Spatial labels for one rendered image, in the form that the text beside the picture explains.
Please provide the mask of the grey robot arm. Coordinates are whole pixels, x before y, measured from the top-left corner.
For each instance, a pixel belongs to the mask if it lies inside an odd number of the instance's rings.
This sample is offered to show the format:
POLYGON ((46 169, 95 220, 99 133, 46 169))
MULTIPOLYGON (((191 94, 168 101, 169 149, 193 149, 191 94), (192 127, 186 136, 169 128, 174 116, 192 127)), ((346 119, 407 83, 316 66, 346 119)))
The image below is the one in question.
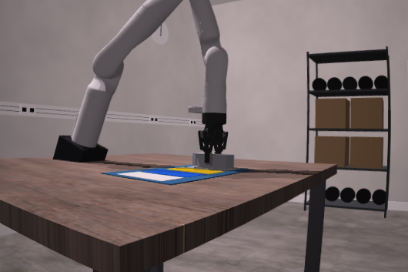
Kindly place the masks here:
MULTIPOLYGON (((123 60, 156 31, 182 1, 147 0, 118 35, 97 54, 92 63, 95 77, 88 85, 76 117, 71 135, 73 142, 96 147, 109 104, 122 76, 123 60)), ((206 67, 206 79, 202 106, 190 106, 188 112, 226 113, 228 55, 219 41, 216 17, 209 0, 189 0, 189 3, 206 67)))

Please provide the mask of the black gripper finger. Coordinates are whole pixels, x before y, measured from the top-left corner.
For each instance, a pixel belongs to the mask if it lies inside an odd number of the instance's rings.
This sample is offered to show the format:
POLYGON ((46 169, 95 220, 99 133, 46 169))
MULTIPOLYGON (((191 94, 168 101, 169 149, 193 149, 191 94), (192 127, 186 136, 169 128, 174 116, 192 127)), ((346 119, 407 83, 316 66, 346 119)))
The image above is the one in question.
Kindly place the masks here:
POLYGON ((223 149, 226 149, 227 137, 228 132, 222 132, 222 130, 219 131, 219 142, 216 142, 214 145, 215 154, 222 154, 223 149))
POLYGON ((218 136, 218 130, 214 130, 212 141, 208 142, 208 128, 199 130, 199 146, 200 149, 205 152, 205 165, 212 165, 212 148, 216 143, 216 137, 218 136), (205 144, 203 146, 203 143, 205 144), (209 146, 210 145, 210 146, 209 146))

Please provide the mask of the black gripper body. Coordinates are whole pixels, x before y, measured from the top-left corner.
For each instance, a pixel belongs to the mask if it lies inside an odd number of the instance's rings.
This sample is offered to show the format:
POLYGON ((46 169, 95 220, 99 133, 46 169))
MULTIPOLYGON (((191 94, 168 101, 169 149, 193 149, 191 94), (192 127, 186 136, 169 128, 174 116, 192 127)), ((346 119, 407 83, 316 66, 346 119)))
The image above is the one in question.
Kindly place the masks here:
POLYGON ((204 112, 202 114, 202 124, 205 124, 205 129, 208 128, 208 142, 212 141, 214 130, 218 130, 218 136, 216 142, 219 141, 219 131, 223 128, 222 125, 226 124, 226 113, 217 112, 204 112))

